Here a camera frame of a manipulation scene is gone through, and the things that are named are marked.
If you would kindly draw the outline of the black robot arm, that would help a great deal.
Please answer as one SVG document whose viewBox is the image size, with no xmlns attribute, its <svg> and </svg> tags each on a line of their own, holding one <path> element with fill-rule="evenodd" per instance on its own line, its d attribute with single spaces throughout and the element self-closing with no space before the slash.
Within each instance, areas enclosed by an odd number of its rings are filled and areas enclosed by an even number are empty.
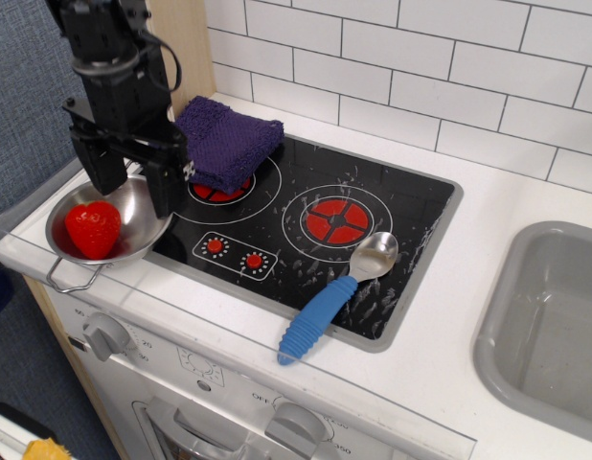
<svg viewBox="0 0 592 460">
<path fill-rule="evenodd" d="M 176 211 L 194 174 L 186 135 L 169 119 L 171 94 L 162 52 L 147 28 L 143 1 L 51 1 L 72 51 L 83 99 L 68 99 L 70 136 L 92 185 L 106 196 L 126 181 L 125 161 L 139 163 L 158 218 Z"/>
</svg>

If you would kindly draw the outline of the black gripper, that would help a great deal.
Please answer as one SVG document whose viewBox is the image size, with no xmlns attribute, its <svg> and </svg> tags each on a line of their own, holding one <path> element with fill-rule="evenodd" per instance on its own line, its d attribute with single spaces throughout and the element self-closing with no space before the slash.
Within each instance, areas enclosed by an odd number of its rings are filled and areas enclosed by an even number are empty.
<svg viewBox="0 0 592 460">
<path fill-rule="evenodd" d="M 93 186 L 109 195 L 127 178 L 124 158 L 143 167 L 156 217 L 185 200 L 194 162 L 185 135 L 168 120 L 171 89 L 159 47 L 75 47 L 72 67 L 85 99 L 64 104 L 71 141 Z"/>
</svg>

